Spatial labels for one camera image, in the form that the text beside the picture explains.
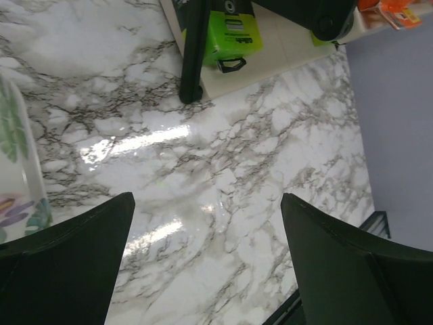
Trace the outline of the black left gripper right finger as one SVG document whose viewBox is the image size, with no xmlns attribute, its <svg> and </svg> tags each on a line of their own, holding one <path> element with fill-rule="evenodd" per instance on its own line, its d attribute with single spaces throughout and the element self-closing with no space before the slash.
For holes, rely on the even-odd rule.
<svg viewBox="0 0 433 325">
<path fill-rule="evenodd" d="M 307 324 L 431 324 L 432 252 L 380 238 L 294 194 L 281 213 Z"/>
</svg>

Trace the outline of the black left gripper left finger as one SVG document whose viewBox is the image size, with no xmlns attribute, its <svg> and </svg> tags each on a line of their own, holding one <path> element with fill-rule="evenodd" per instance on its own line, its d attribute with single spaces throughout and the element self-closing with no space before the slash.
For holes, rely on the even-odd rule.
<svg viewBox="0 0 433 325">
<path fill-rule="evenodd" d="M 2 324 L 103 324 L 133 213 L 125 192 L 1 245 Z"/>
</svg>

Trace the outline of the beige black three-tier shelf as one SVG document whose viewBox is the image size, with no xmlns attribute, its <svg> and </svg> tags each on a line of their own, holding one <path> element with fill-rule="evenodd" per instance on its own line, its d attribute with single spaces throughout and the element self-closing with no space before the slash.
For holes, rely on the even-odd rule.
<svg viewBox="0 0 433 325">
<path fill-rule="evenodd" d="M 180 35 L 172 5 L 162 2 L 162 9 L 175 41 Z M 199 73 L 191 71 L 184 62 L 181 72 L 179 98 L 185 104 L 203 97 L 215 98 L 267 79 L 289 69 L 308 64 L 334 53 L 340 45 L 354 41 L 383 27 L 367 29 L 358 1 L 251 1 L 263 48 L 246 57 L 239 71 L 223 74 L 214 66 L 200 66 Z M 432 12 L 431 1 L 413 1 L 409 8 L 421 20 Z M 333 44 L 315 47 L 311 32 L 322 41 Z"/>
</svg>

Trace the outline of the black green razor box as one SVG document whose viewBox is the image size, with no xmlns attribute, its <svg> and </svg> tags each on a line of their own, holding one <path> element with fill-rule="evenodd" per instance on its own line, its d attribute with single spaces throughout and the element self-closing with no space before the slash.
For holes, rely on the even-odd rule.
<svg viewBox="0 0 433 325">
<path fill-rule="evenodd" d="M 321 47 L 321 46 L 326 46 L 326 45 L 335 45 L 335 46 L 339 46 L 339 43 L 337 42 L 337 40 L 333 40 L 333 41 L 322 41 L 320 39 L 318 39 L 313 32 L 311 32 L 311 39 L 313 41 L 313 45 L 315 47 Z"/>
<path fill-rule="evenodd" d="M 227 74 L 241 70 L 246 57 L 263 48 L 251 1 L 168 1 L 180 35 L 184 62 L 199 73 L 214 66 Z"/>
</svg>

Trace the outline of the orange Gillette Fusion5 box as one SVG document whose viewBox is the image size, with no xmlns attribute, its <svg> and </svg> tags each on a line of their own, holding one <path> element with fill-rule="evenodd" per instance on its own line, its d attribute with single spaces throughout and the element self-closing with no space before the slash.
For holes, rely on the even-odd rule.
<svg viewBox="0 0 433 325">
<path fill-rule="evenodd" d="M 357 8 L 367 29 L 390 25 L 395 30 L 411 29 L 422 24 L 409 6 L 413 1 L 361 0 Z"/>
</svg>

